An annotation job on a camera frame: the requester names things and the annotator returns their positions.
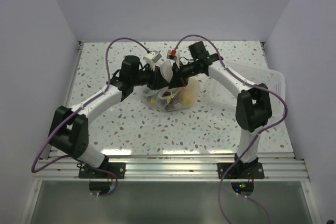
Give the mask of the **yellow fake pear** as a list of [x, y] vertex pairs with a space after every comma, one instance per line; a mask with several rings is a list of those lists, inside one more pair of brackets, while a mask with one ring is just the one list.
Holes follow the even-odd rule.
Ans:
[[195, 103], [195, 101], [197, 100], [197, 96], [193, 93], [186, 93], [182, 96], [182, 103], [185, 106], [191, 106]]

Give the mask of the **clear printed plastic bag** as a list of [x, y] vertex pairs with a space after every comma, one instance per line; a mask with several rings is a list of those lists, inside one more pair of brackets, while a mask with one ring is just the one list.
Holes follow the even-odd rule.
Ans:
[[[164, 78], [164, 88], [161, 88], [159, 90], [151, 90], [150, 88], [148, 88], [147, 84], [144, 85], [141, 88], [141, 95], [147, 102], [147, 104], [163, 112], [177, 111], [191, 107], [191, 106], [185, 106], [182, 103], [182, 96], [184, 94], [193, 93], [190, 92], [188, 89], [186, 89], [188, 82], [186, 83], [185, 87], [169, 89], [169, 84], [173, 77], [173, 62], [170, 60], [166, 60], [160, 65], [149, 65], [146, 63], [143, 69], [148, 70], [149, 73], [151, 73], [151, 71], [153, 71], [155, 67], [160, 68], [161, 74]], [[195, 77], [196, 76], [195, 67], [196, 64], [194, 63], [193, 75], [190, 76], [188, 80], [190, 78], [197, 79]]]

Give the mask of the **yellow fake mango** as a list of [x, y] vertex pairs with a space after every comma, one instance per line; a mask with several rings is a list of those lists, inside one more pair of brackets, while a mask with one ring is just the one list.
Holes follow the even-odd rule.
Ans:
[[201, 84], [198, 82], [197, 79], [190, 78], [186, 89], [188, 89], [190, 92], [198, 94], [201, 89]]

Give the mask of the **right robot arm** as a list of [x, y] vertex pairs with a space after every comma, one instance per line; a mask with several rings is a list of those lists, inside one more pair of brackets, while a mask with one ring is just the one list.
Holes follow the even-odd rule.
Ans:
[[239, 148], [234, 172], [246, 178], [253, 171], [251, 164], [258, 159], [259, 131], [267, 125], [272, 116], [268, 88], [265, 84], [239, 81], [243, 77], [229, 67], [221, 66], [222, 58], [218, 53], [209, 54], [202, 41], [189, 47], [192, 62], [182, 65], [175, 62], [172, 67], [170, 88], [185, 87], [188, 79], [197, 74], [205, 74], [223, 85], [236, 99], [235, 119], [241, 128]]

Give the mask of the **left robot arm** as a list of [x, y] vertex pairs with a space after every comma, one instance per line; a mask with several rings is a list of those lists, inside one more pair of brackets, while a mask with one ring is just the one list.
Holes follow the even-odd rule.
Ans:
[[89, 144], [89, 125], [125, 100], [137, 86], [152, 90], [167, 87], [169, 84], [156, 64], [160, 58], [158, 51], [152, 51], [144, 56], [142, 67], [139, 57], [125, 56], [121, 68], [109, 77], [99, 92], [71, 108], [60, 106], [55, 111], [48, 144], [91, 166], [90, 171], [97, 178], [106, 177], [109, 172], [107, 157]]

